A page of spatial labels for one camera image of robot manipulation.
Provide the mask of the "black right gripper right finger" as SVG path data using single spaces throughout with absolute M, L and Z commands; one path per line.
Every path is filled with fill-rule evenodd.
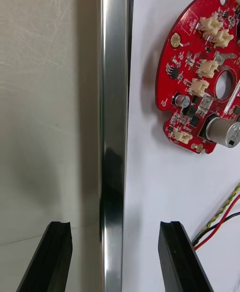
M 158 255 L 166 292 L 212 292 L 213 288 L 179 221 L 161 222 Z

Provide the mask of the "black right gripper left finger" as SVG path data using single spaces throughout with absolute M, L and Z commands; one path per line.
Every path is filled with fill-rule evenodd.
M 73 253 L 71 224 L 52 221 L 17 288 L 18 292 L 64 292 Z

